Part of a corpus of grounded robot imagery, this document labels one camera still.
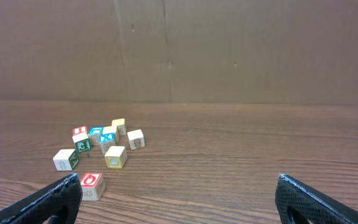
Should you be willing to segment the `yellow framed wooden block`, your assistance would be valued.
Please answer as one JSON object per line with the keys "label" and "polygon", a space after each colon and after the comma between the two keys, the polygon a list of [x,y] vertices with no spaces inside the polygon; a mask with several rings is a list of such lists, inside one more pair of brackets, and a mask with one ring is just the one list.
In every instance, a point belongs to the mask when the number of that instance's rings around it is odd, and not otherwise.
{"label": "yellow framed wooden block", "polygon": [[127,161],[126,148],[124,146],[111,146],[104,158],[108,168],[122,169]]}

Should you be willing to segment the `plain wooden block green side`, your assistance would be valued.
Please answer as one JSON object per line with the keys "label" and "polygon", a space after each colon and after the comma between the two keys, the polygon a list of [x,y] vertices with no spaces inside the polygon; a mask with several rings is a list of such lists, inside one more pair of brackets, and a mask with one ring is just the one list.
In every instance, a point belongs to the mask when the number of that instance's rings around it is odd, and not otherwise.
{"label": "plain wooden block green side", "polygon": [[53,157],[57,171],[72,171],[79,163],[75,149],[61,149]]}

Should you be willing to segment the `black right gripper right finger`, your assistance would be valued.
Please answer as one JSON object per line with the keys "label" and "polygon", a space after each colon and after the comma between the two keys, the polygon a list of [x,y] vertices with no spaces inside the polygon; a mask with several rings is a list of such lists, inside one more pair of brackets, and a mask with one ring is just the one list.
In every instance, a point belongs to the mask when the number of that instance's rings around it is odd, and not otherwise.
{"label": "black right gripper right finger", "polygon": [[287,174],[281,174],[275,204],[282,223],[358,223],[358,211]]}

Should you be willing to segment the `red O wooden block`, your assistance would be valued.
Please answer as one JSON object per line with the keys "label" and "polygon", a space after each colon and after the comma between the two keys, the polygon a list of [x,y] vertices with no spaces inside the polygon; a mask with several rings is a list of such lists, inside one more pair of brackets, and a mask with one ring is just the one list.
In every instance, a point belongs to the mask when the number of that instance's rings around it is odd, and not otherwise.
{"label": "red O wooden block", "polygon": [[83,192],[82,200],[85,201],[98,201],[106,188],[102,173],[97,172],[86,172],[80,184]]}

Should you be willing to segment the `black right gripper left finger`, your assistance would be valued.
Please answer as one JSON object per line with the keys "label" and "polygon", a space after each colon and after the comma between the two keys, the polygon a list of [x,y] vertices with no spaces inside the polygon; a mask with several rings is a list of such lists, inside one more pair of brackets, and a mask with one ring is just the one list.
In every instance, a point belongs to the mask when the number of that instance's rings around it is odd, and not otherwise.
{"label": "black right gripper left finger", "polygon": [[74,223],[82,196],[80,178],[71,173],[0,210],[0,223]]}

